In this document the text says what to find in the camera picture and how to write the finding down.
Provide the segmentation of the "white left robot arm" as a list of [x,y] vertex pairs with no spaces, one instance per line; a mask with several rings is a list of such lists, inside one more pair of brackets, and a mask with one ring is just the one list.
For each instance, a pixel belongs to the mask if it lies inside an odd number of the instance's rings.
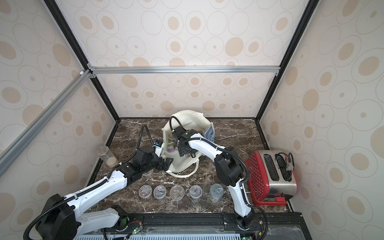
[[158,143],[141,147],[137,144],[135,153],[127,161],[114,166],[103,179],[69,194],[54,195],[47,202],[40,215],[27,226],[23,238],[29,240],[32,229],[36,229],[44,240],[72,240],[85,227],[80,220],[84,212],[109,195],[139,180],[152,169],[167,171],[172,158],[161,156]]

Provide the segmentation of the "large clear seed jar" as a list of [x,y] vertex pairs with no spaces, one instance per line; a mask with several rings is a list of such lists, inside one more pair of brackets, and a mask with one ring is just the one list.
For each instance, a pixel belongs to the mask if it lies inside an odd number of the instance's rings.
[[224,195],[224,188],[220,184],[213,184],[210,187],[210,193],[209,193],[209,199],[213,203],[218,203],[222,200],[222,197]]

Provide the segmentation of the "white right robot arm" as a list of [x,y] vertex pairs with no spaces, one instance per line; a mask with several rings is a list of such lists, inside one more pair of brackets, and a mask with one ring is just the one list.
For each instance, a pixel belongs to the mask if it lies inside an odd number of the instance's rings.
[[233,199],[238,226],[243,230],[248,229],[255,216],[244,191],[244,184],[249,180],[250,172],[235,149],[219,146],[197,131],[185,129],[175,116],[170,117],[169,126],[176,138],[175,145],[181,157],[188,154],[194,157],[200,152],[214,162],[218,179],[228,187]]

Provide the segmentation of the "cream canvas starry night bag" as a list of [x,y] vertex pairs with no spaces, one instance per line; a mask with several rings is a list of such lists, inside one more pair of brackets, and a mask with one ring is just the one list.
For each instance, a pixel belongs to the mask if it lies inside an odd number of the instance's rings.
[[182,125],[186,130],[195,130],[209,141],[214,142],[214,124],[206,119],[202,113],[183,110],[173,114],[173,119],[169,120],[162,128],[163,143],[161,156],[164,159],[173,159],[166,173],[176,178],[188,178],[196,173],[199,167],[199,157],[202,157],[204,154],[197,152],[195,157],[191,157],[189,154],[181,157],[178,149],[174,146],[175,137],[172,134],[170,125],[173,126],[173,129]]

